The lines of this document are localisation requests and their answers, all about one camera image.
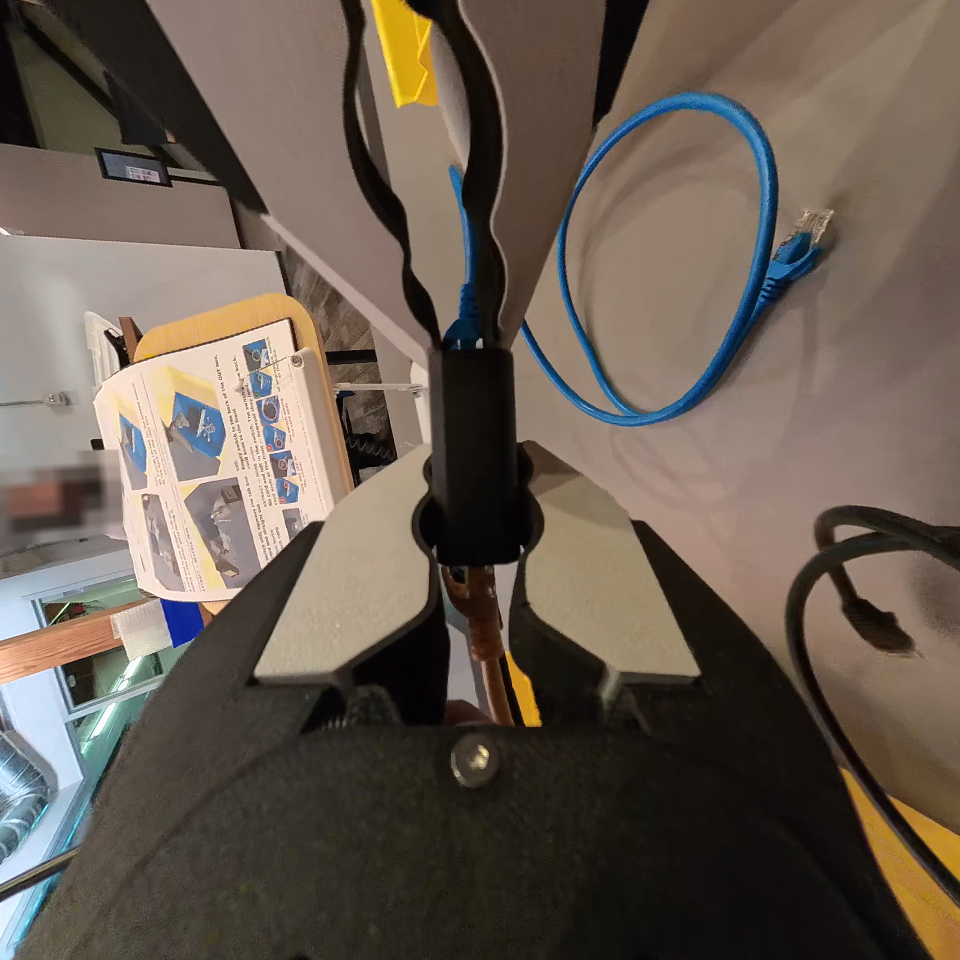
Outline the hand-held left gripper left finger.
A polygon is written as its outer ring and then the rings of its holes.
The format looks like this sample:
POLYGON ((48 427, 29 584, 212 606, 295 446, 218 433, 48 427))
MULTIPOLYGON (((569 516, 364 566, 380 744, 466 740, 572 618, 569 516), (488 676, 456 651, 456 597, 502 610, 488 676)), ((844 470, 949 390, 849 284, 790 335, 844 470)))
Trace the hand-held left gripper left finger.
POLYGON ((343 498, 321 525, 253 677, 354 690, 356 671, 423 632, 443 636, 437 563, 419 531, 422 444, 343 498))

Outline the black ethernet splitter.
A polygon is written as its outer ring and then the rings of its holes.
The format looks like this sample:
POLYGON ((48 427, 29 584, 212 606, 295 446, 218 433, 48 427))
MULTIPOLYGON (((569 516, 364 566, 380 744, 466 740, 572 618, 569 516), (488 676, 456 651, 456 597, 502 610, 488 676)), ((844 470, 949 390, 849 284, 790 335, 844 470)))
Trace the black ethernet splitter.
POLYGON ((524 532, 510 351, 434 349, 428 357, 430 488, 446 567, 516 561, 524 532))

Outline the silver ventilation duct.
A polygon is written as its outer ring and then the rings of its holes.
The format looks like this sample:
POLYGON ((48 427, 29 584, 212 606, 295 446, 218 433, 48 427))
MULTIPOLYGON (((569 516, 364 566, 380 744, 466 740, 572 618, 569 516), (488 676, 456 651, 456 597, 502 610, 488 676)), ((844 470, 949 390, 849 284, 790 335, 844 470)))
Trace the silver ventilation duct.
POLYGON ((24 844, 50 802, 58 782, 49 761, 15 730, 1 732, 1 863, 24 844))

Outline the printed instruction sheet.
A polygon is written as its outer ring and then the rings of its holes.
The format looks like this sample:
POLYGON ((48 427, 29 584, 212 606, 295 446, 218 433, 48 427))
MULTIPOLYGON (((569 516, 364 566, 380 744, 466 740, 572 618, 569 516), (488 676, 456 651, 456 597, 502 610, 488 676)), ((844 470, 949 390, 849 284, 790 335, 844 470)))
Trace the printed instruction sheet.
POLYGON ((114 373, 94 408, 118 459, 138 585, 227 602, 329 514, 307 443, 288 318, 114 373))

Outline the yellow plastic bin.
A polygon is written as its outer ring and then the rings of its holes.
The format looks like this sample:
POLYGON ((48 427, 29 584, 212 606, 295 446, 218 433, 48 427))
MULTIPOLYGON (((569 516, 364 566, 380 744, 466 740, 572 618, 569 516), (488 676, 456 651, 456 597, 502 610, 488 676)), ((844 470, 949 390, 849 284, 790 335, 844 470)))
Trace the yellow plastic bin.
POLYGON ((439 104, 430 49, 431 22, 404 1, 372 1, 375 27, 397 108, 439 104))

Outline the wooden post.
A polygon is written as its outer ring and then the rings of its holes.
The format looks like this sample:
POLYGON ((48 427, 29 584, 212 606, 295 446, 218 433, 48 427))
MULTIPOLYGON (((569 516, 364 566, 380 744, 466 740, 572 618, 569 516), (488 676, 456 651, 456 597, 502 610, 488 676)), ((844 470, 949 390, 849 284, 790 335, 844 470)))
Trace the wooden post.
POLYGON ((1 684, 112 651, 124 644, 121 627, 152 613, 159 601, 138 601, 22 633, 1 641, 1 684))

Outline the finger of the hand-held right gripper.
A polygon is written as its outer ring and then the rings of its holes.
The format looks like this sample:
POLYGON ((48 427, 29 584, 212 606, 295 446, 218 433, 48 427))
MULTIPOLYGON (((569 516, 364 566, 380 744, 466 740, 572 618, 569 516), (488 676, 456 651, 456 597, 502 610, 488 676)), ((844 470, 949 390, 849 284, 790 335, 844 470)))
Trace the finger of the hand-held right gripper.
POLYGON ((456 2, 448 42, 469 107, 463 199, 493 342, 517 339, 648 2, 456 2))
POLYGON ((431 337, 402 290, 403 252, 364 197, 345 103, 341 2, 152 1, 148 7, 267 209, 270 229, 402 354, 431 337))

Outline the sign on floor stand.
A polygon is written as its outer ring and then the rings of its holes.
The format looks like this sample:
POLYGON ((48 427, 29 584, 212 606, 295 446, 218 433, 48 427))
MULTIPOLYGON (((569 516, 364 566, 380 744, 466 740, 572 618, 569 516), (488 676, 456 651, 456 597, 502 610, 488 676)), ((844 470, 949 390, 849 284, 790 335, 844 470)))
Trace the sign on floor stand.
POLYGON ((155 156, 124 150, 94 150, 96 160, 105 180, 149 186, 173 186, 166 165, 155 156))

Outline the blue cloth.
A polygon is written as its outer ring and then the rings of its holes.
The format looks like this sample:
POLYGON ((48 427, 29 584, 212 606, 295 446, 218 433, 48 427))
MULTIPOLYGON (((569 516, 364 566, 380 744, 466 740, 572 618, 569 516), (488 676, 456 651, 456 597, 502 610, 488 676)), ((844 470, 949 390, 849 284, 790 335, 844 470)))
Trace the blue cloth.
POLYGON ((205 615, 196 602, 160 599, 160 606, 174 649, 195 640, 205 629, 205 615))

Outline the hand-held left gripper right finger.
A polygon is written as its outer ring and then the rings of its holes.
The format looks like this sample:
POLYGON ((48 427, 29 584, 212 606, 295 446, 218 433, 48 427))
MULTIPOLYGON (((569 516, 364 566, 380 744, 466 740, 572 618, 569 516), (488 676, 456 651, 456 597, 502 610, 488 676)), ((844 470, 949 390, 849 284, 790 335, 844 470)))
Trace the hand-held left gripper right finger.
POLYGON ((550 697, 689 685, 699 665, 631 522, 612 494, 533 440, 532 536, 518 563, 510 652, 550 697))

